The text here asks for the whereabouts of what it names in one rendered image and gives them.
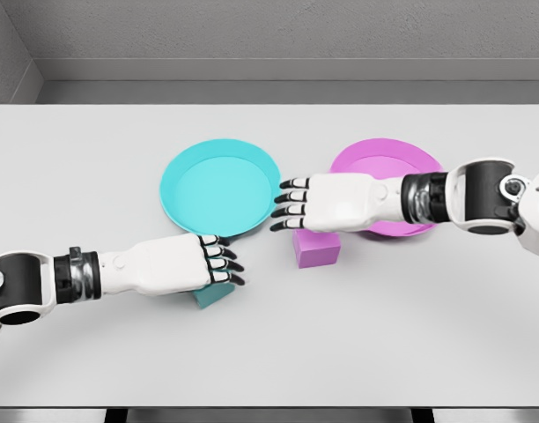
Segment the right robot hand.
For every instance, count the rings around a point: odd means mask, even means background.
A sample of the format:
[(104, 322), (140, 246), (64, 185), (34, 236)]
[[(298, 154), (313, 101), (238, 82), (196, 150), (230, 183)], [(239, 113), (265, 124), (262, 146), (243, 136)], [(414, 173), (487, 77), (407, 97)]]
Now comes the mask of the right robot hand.
[(282, 182), (275, 198), (279, 207), (269, 230), (308, 229), (313, 232), (357, 232), (379, 219), (373, 200), (375, 180), (366, 174), (315, 174)]

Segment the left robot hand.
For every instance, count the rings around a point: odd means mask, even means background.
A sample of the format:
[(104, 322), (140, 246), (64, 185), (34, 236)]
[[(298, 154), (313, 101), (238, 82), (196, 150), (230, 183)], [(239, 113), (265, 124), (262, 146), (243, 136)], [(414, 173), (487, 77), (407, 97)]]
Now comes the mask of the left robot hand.
[(244, 286), (244, 267), (218, 235), (182, 234), (145, 241), (133, 248), (137, 291), (146, 295), (183, 293), (210, 285)]

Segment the cyan block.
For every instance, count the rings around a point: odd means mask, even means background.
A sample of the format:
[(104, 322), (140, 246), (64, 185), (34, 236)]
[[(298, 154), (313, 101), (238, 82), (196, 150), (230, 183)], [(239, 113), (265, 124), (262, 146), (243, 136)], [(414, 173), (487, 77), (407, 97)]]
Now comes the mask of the cyan block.
[(235, 290), (232, 283), (217, 283), (207, 285), (204, 288), (192, 292), (196, 304), (200, 309), (205, 309), (217, 301), (222, 300), (226, 295)]

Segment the magenta block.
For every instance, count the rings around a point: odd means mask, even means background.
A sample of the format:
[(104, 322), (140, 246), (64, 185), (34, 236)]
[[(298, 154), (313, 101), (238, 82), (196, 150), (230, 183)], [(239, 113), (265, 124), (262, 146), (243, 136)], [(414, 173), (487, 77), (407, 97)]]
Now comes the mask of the magenta block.
[(333, 233), (298, 229), (293, 232), (292, 242), (300, 269), (335, 264), (341, 250), (340, 238)]

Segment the magenta plate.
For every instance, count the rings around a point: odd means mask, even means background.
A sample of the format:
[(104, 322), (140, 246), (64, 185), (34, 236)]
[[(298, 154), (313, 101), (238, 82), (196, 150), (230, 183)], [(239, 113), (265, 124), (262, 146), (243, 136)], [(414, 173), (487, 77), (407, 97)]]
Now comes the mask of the magenta plate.
[[(375, 179), (386, 179), (442, 170), (432, 155), (417, 146), (391, 138), (371, 138), (343, 149), (333, 160), (329, 172), (363, 173)], [(379, 221), (366, 231), (387, 237), (411, 237), (434, 227), (434, 224)]]

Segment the cyan plate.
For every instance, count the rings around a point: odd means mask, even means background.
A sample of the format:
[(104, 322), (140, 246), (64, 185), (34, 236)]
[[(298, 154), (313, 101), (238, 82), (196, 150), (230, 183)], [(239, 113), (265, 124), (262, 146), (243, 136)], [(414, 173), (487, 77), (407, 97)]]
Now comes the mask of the cyan plate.
[(257, 145), (213, 139), (190, 146), (166, 166), (159, 199), (167, 217), (193, 234), (232, 237), (274, 210), (281, 174)]

